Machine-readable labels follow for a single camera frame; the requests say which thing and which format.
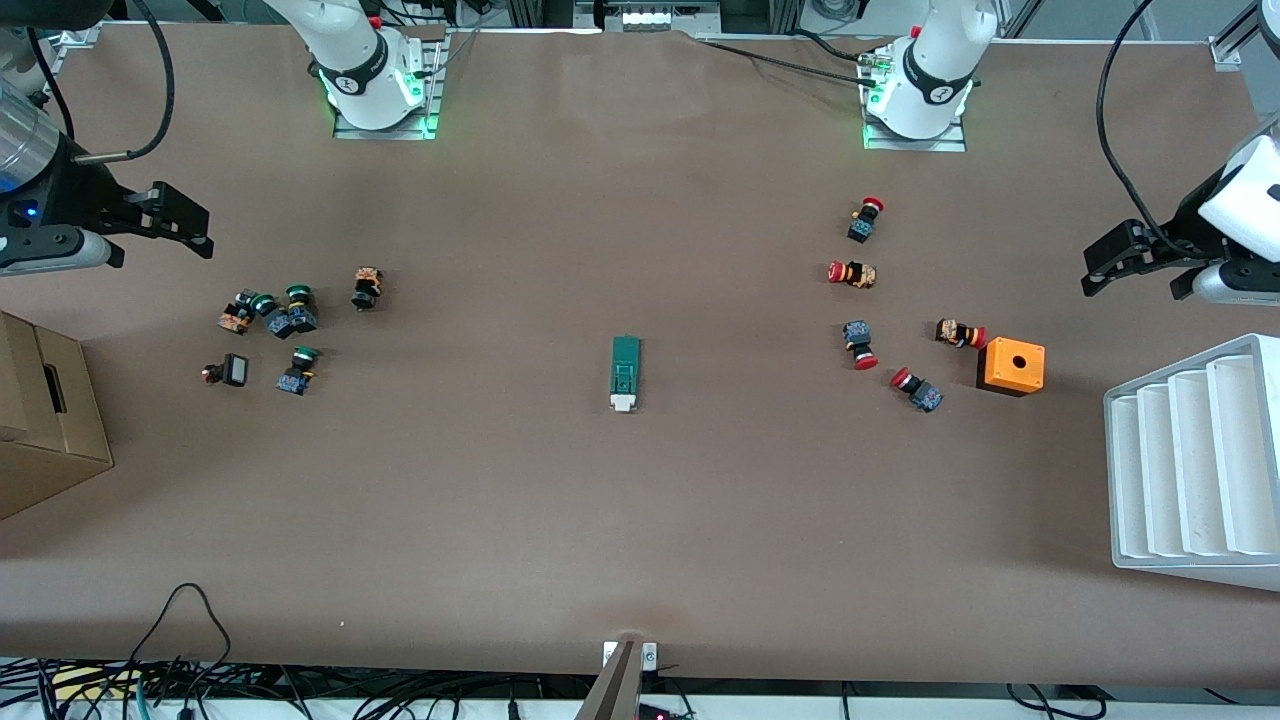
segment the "orange switch box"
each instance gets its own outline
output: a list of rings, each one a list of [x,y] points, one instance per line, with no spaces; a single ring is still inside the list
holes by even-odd
[[[1044,387],[1044,347],[997,337],[978,354],[978,387],[1021,397]]]

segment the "electrical wire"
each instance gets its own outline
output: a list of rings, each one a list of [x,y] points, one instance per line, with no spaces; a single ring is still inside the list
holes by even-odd
[[[684,720],[694,720],[694,715],[696,714],[694,712],[694,706],[689,703],[689,696],[685,694],[684,688],[680,687],[680,683],[677,683],[675,678],[666,678],[666,679],[671,680],[671,687],[676,688],[676,692],[680,693],[680,700],[684,701],[685,703]]]
[[[709,40],[704,40],[703,45],[707,45],[708,47],[714,47],[717,50],[723,50],[726,53],[732,53],[735,55],[741,55],[744,58],[750,58],[753,60],[760,60],[762,63],[769,63],[769,64],[773,64],[773,65],[778,65],[780,68],[787,68],[790,70],[796,70],[796,72],[801,72],[801,73],[815,74],[815,76],[820,76],[820,77],[828,77],[828,78],[832,78],[832,79],[838,79],[838,81],[844,81],[844,82],[851,82],[854,85],[861,85],[861,86],[865,86],[865,87],[874,87],[876,86],[876,81],[873,81],[870,78],[859,78],[859,77],[852,77],[852,76],[842,76],[840,73],[832,73],[832,72],[827,72],[827,70],[819,70],[818,68],[808,68],[805,65],[797,65],[795,63],[788,63],[786,60],[778,60],[777,58],[768,58],[765,55],[758,55],[758,54],[751,53],[749,50],[741,50],[741,49],[737,49],[737,47],[730,47],[728,45],[721,45],[719,42],[712,42]]]
[[[102,152],[95,155],[81,155],[74,159],[77,164],[81,165],[100,165],[102,163],[116,163],[120,160],[137,160],[143,155],[147,155],[155,150],[160,141],[169,135],[169,123],[173,122],[173,102],[174,102],[174,77],[173,77],[173,56],[169,54],[169,44],[165,42],[164,32],[160,29],[160,23],[156,22],[155,14],[147,5],[146,0],[133,0],[133,4],[142,10],[142,17],[146,18],[147,26],[151,27],[151,35],[156,38],[156,47],[160,50],[160,63],[164,65],[164,114],[160,117],[160,127],[156,128],[151,140],[146,145],[138,147],[137,150],[125,150],[124,152]]]
[[[1120,179],[1120,184],[1123,184],[1125,192],[1129,193],[1129,200],[1133,201],[1134,206],[1138,209],[1138,213],[1142,215],[1143,222],[1147,223],[1147,227],[1151,228],[1152,234],[1156,236],[1156,240],[1158,240],[1162,245],[1169,247],[1170,252],[1178,255],[1179,258],[1207,260],[1207,258],[1203,258],[1199,252],[1192,254],[1184,250],[1183,247],[1179,247],[1176,243],[1174,243],[1172,240],[1169,238],[1167,234],[1165,234],[1164,228],[1160,227],[1160,223],[1156,222],[1156,218],[1151,214],[1151,210],[1147,209],[1147,204],[1143,202],[1142,196],[1138,195],[1138,188],[1134,187],[1133,181],[1129,179],[1129,176],[1125,174],[1124,169],[1120,167],[1120,161],[1116,160],[1115,152],[1111,151],[1111,142],[1107,140],[1107,123],[1103,115],[1103,104],[1107,95],[1107,81],[1111,78],[1111,64],[1115,61],[1116,53],[1120,51],[1120,45],[1124,42],[1125,36],[1129,35],[1129,31],[1133,29],[1133,26],[1138,22],[1138,18],[1142,17],[1142,14],[1147,10],[1147,6],[1151,5],[1151,3],[1152,0],[1142,0],[1140,3],[1138,3],[1138,6],[1134,8],[1133,14],[1129,15],[1129,19],[1125,20],[1124,26],[1120,28],[1120,35],[1116,36],[1115,42],[1111,45],[1111,51],[1107,53],[1106,61],[1102,63],[1102,76],[1098,77],[1098,100],[1094,108],[1094,115],[1098,126],[1098,145],[1102,147],[1102,155],[1107,159],[1107,164],[1111,165],[1111,172],[1115,173],[1116,178]]]
[[[74,702],[78,696],[86,694],[90,689],[97,689],[99,691],[97,697],[95,697],[92,701],[88,701],[88,708],[84,711],[84,715],[81,716],[81,720],[88,720],[88,717],[95,714],[97,715],[99,720],[102,720],[102,711],[97,707],[97,703],[102,702],[102,698],[106,697],[106,688],[101,685],[95,688],[93,685],[90,684],[81,685],[79,689],[72,693],[72,696],[63,702],[63,707],[59,708],[58,711],[59,716],[67,717],[67,715],[70,712],[72,702]]]
[[[1048,698],[1044,697],[1044,693],[1039,689],[1039,685],[1034,683],[1027,683],[1027,687],[1030,688],[1032,693],[1036,694],[1036,700],[1039,701],[1039,705],[1036,705],[1034,702],[1028,702],[1018,697],[1018,693],[1014,692],[1012,683],[1005,684],[1005,692],[1007,692],[1009,697],[1018,705],[1025,707],[1027,710],[1043,712],[1044,716],[1048,717],[1048,720],[1056,720],[1057,717],[1070,717],[1071,720],[1102,720],[1103,717],[1107,716],[1107,701],[1101,697],[1098,698],[1098,705],[1101,707],[1098,708],[1097,712],[1094,712],[1093,715],[1082,715],[1078,712],[1069,712],[1066,710],[1062,710],[1060,707],[1053,707],[1052,705],[1050,705]]]
[[[289,669],[280,665],[280,673],[284,673],[284,682],[288,683],[289,689],[293,691],[293,697],[298,700],[298,707],[302,710],[302,715],[306,715],[307,720],[315,720],[315,717],[311,716],[311,710],[307,708],[306,701],[302,700],[302,693],[298,692],[298,687],[293,684]]]
[[[827,53],[829,53],[829,54],[840,58],[841,60],[849,60],[850,63],[856,63],[858,59],[860,58],[860,55],[854,55],[851,53],[845,53],[844,50],[837,50],[829,42],[827,42],[826,40],[823,40],[820,35],[818,35],[817,32],[809,32],[809,31],[804,29],[803,27],[797,27],[797,28],[792,29],[791,35],[799,35],[800,37],[808,37],[809,40],[817,42],[818,47],[822,47],[823,50],[826,50]]]
[[[1240,701],[1231,700],[1231,698],[1226,697],[1225,694],[1215,691],[1213,688],[1201,688],[1201,689],[1204,691],[1204,692],[1207,692],[1208,694],[1216,697],[1217,700],[1228,703],[1228,705],[1240,705]]]
[[[840,707],[844,711],[845,720],[850,720],[849,719],[849,682],[847,680],[841,680],[840,682]]]
[[[449,67],[449,63],[452,63],[453,59],[457,58],[462,53],[462,50],[465,50],[466,46],[470,45],[472,40],[475,40],[475,37],[477,35],[480,35],[480,28],[484,27],[485,24],[488,24],[489,20],[492,20],[492,19],[494,19],[497,17],[498,17],[497,14],[490,15],[488,19],[484,18],[483,15],[477,17],[475,24],[472,24],[471,28],[470,28],[470,32],[467,32],[467,36],[458,45],[458,49],[457,50],[449,50],[449,56],[445,58],[443,63],[440,63],[439,68],[435,68],[434,70],[422,70],[419,74],[421,74],[424,78],[429,78],[431,76],[436,76],[436,74],[440,74],[442,72],[444,72],[444,68]]]
[[[137,665],[138,652],[142,650],[142,646],[145,646],[146,642],[151,639],[151,635],[156,632],[156,628],[160,626],[160,623],[164,620],[164,616],[169,612],[169,606],[173,605],[174,598],[178,597],[178,593],[182,592],[184,588],[191,588],[200,594],[200,600],[205,605],[205,612],[209,615],[209,619],[214,623],[214,626],[218,628],[218,633],[223,635],[223,653],[221,656],[218,657],[218,660],[212,665],[205,666],[198,673],[196,673],[196,676],[191,680],[191,684],[187,685],[187,693],[183,697],[183,707],[186,707],[189,703],[191,694],[195,691],[196,685],[200,684],[200,680],[205,679],[205,676],[207,676],[210,671],[212,671],[215,667],[225,662],[227,656],[232,653],[232,637],[230,634],[227,633],[227,628],[223,626],[221,620],[219,620],[218,615],[214,612],[214,607],[209,602],[209,596],[205,594],[205,588],[200,587],[197,583],[182,583],[178,587],[173,588],[173,592],[169,593],[169,600],[166,600],[164,607],[160,609],[160,615],[156,616],[155,623],[152,623],[151,628],[147,629],[147,633],[142,635],[142,639],[138,641],[138,644],[133,647],[133,652],[129,653],[129,660],[127,661],[125,665],[125,670]]]
[[[45,674],[44,660],[37,661],[36,670],[40,673],[40,680],[36,684],[36,689],[40,692],[40,710],[44,712],[45,720],[56,720],[58,708],[54,700],[54,688],[52,683],[49,682],[49,675]]]
[[[36,36],[36,28],[27,28],[27,42],[31,44],[31,51],[36,54],[36,63],[40,65],[40,73],[45,76],[45,83],[49,86],[49,92],[54,95],[54,102],[58,104],[58,111],[63,115],[63,128],[67,132],[67,137],[76,140],[76,123],[72,122],[70,108],[67,106],[67,99],[63,97],[63,88],[58,87],[58,78],[54,77],[54,70],[49,67],[49,60],[45,59],[45,53],[40,49],[40,37]]]

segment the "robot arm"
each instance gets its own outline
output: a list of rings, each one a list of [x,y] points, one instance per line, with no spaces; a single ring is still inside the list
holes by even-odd
[[[902,137],[942,135],[964,110],[997,26],[992,0],[932,0],[919,32],[877,50],[888,63],[870,73],[881,90],[868,94],[867,111]]]
[[[1280,305],[1280,143],[1277,119],[1236,150],[1222,168],[1187,195],[1161,224],[1165,245],[1129,219],[1084,251],[1085,296],[1128,275],[1189,268],[1174,278],[1175,300]]]
[[[0,0],[0,22],[76,29],[109,3]],[[355,127],[383,129],[422,105],[422,44],[370,23],[358,0],[268,0],[298,31],[329,101]],[[0,277],[124,264],[106,236],[131,233],[214,254],[209,211],[166,183],[134,192],[0,79]]]
[[[320,67],[329,102],[360,129],[385,129],[424,102],[422,41],[375,29],[360,0],[266,0]]]

